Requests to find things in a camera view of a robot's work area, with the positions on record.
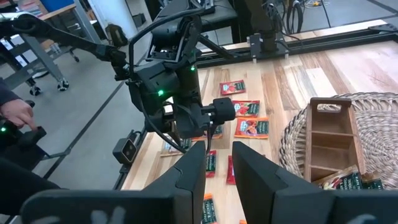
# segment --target wooden organizer box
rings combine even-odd
[[[340,110],[318,110],[318,105],[337,105]],[[352,165],[366,172],[350,99],[311,98],[306,142],[305,180],[313,182]]]

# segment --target person's hand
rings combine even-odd
[[[27,124],[32,130],[37,129],[33,122],[33,110],[23,100],[12,100],[3,104],[0,107],[0,113],[18,128],[22,128]]]

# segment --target wicker tray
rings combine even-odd
[[[398,188],[398,94],[354,93],[334,96],[350,98],[355,111],[366,170],[379,171],[385,189]],[[334,106],[320,109],[333,110]],[[288,124],[280,140],[279,162],[303,177],[306,109]]]

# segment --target person's arm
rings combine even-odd
[[[2,78],[0,78],[0,113],[18,128],[27,124],[32,130],[36,129],[32,108],[13,93]]]
[[[6,85],[6,82],[2,78],[0,78],[0,106],[16,99],[20,98],[15,93],[13,93]]]

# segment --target black bag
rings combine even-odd
[[[122,27],[114,24],[109,24],[105,30],[109,38],[109,43],[111,45],[115,47],[122,47],[126,46],[129,43],[126,35],[124,35]]]

